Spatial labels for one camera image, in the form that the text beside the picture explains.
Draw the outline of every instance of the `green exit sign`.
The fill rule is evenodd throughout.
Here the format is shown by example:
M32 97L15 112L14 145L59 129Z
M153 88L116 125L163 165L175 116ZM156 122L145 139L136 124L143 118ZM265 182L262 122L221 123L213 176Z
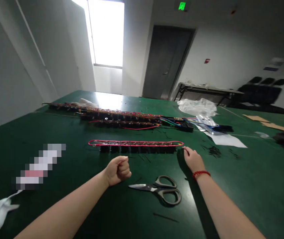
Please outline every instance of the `green exit sign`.
M179 11L184 11L184 10L185 10L185 5L186 5L186 2L180 2L180 3L179 3L178 10L179 10Z
M174 10L187 13L190 10L190 0L175 0Z

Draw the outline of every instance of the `window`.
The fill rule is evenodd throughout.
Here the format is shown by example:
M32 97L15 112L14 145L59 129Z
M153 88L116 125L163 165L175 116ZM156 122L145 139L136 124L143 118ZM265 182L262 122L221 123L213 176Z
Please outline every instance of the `window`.
M124 3L109 0L73 0L85 10L92 62L122 68Z

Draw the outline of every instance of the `green table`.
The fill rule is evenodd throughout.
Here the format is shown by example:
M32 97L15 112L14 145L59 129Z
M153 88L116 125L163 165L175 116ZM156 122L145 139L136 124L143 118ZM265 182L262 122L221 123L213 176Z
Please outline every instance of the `green table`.
M176 102L76 91L56 102L98 103L101 108L188 116ZM12 179L43 149L43 144L65 143L66 151L35 191L13 198L20 208L10 212L0 230L0 238L13 238L55 202L101 171L118 154L100 154L90 147L92 139L182 141L202 155L213 179L267 238L284 238L284 149L273 139L262 139L255 131L270 136L278 130L262 126L242 114L259 115L284 126L284 115L218 107L218 124L232 125L233 135L248 148L216 146L221 157L208 154L215 144L202 132L182 132L160 128L135 131L97 128L70 113L48 106L0 126L0 199L12 192ZM174 154L128 155L132 177L109 188L80 227L75 238L211 238L217 233L200 190L190 178L181 151ZM182 202L164 207L146 192L132 190L133 183L153 183L158 175L173 177Z

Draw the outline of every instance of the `fist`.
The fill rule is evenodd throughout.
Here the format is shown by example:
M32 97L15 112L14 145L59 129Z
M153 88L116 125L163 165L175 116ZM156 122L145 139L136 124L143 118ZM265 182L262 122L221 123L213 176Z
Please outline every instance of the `fist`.
M204 171L205 166L202 157L196 152L196 150L192 150L189 147L183 147L184 149L184 158L187 166L192 171L192 173L196 171Z
M112 159L103 172L109 186L113 186L124 181L132 175L129 166L129 158L127 156L118 156Z

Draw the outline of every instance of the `gray door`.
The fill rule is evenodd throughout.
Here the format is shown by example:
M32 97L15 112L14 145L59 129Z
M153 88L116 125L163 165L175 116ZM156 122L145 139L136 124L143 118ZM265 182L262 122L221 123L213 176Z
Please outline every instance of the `gray door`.
M142 96L168 100L194 31L154 26Z

